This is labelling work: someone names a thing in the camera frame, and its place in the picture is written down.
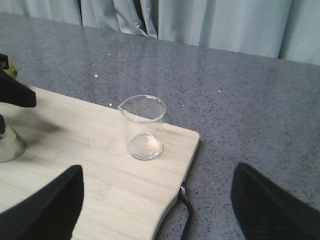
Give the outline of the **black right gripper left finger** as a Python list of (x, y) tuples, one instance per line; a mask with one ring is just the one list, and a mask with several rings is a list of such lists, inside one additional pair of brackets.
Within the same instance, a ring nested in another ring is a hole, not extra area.
[(2, 240), (70, 240), (84, 201), (81, 165), (0, 214)]

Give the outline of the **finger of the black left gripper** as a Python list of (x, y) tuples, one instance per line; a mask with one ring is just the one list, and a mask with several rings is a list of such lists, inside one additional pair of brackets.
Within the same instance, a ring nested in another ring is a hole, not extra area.
[(4, 70), (9, 69), (9, 58), (0, 54), (0, 102), (24, 108), (34, 108), (37, 105), (36, 93), (24, 86)]

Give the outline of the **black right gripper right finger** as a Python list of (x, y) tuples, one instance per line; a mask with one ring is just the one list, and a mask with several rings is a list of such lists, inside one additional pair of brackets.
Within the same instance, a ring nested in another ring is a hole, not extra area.
[(247, 163), (237, 164), (230, 199), (247, 240), (318, 240), (320, 212)]

